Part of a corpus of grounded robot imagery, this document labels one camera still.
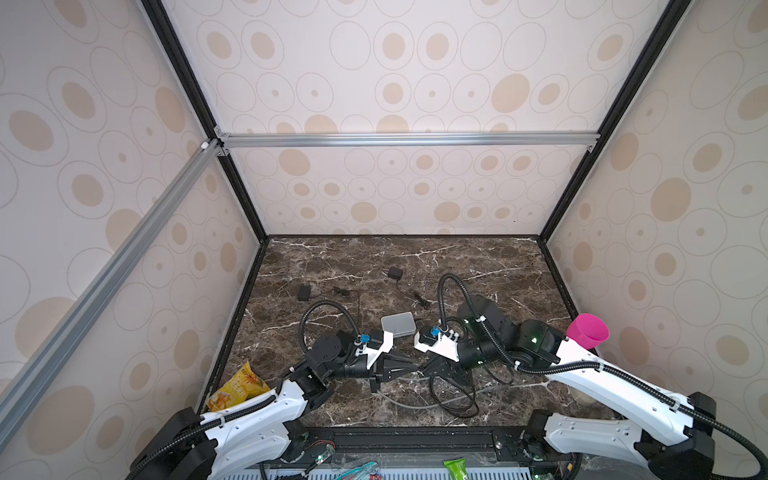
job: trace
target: wallpapered wall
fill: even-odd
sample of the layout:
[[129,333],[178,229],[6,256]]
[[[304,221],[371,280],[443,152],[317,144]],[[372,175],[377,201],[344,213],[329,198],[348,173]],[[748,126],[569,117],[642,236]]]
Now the wallpapered wall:
[[0,392],[202,139],[126,0],[0,6]]
[[595,129],[666,3],[165,5],[223,130],[311,133]]
[[[610,361],[705,392],[768,445],[768,1],[709,0],[601,155],[550,248]],[[719,472],[756,463],[716,434]]]
[[269,233],[537,234],[584,145],[235,149]]
[[0,455],[0,479],[124,478],[197,406],[256,247],[214,160]]

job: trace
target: side wall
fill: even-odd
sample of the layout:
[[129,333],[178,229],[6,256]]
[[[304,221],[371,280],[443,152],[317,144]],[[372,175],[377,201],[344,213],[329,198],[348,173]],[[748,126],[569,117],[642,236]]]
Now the side wall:
[[[605,358],[768,445],[768,2],[701,2],[550,248]],[[756,464],[716,434],[716,471]]]
[[0,455],[0,479],[124,478],[197,407],[256,248],[214,160]]
[[203,138],[133,2],[0,5],[0,395]]

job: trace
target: robotic arm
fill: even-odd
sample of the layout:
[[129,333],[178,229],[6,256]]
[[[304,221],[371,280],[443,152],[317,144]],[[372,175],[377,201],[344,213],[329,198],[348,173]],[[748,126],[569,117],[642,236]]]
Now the robotic arm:
[[[458,317],[469,335],[461,340],[445,321],[441,290],[446,276],[459,284],[465,297]],[[510,369],[573,386],[627,417],[575,419],[534,411],[520,438],[508,439],[511,449],[521,450],[532,461],[549,452],[589,453],[647,466],[661,480],[724,478],[711,475],[711,436],[718,429],[756,456],[761,469],[753,478],[766,478],[768,458],[715,420],[716,406],[710,397],[699,392],[685,396],[645,382],[541,322],[514,324],[491,300],[472,299],[462,281],[449,273],[439,285],[441,324],[423,327],[414,338],[415,348],[435,354],[425,365],[418,366],[393,350],[391,333],[359,334],[339,304],[333,306],[348,319],[354,335],[340,331],[323,336],[307,349],[303,324],[320,304],[333,304],[323,300],[313,304],[300,323],[304,360],[291,367],[274,390],[222,412],[199,416],[185,409],[176,413],[131,464],[126,480],[214,479],[276,458],[295,462],[309,451],[308,431],[298,418],[333,394],[329,379],[369,379],[376,392],[383,382],[421,372],[468,386],[470,369],[497,360]],[[332,447],[321,446],[324,450],[312,454],[316,457],[305,473],[333,454]]]

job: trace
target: horizontal metal bar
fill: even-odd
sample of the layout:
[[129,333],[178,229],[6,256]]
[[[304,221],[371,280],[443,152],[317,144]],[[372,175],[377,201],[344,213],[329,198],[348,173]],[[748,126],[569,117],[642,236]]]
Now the horizontal metal bar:
[[80,295],[46,344],[27,362],[18,375],[18,381],[14,382],[0,402],[0,452],[22,426],[27,415],[220,150],[218,140],[209,140],[205,150],[198,151],[187,162],[128,240],[91,282],[85,293]]
[[419,134],[222,134],[225,148],[439,145],[594,145],[596,131],[432,132]]

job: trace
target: gray box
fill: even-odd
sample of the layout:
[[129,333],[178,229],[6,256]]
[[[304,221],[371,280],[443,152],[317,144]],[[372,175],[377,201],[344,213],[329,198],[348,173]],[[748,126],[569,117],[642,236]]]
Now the gray box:
[[416,324],[413,321],[413,313],[403,312],[382,317],[382,329],[391,332],[397,338],[416,333]]

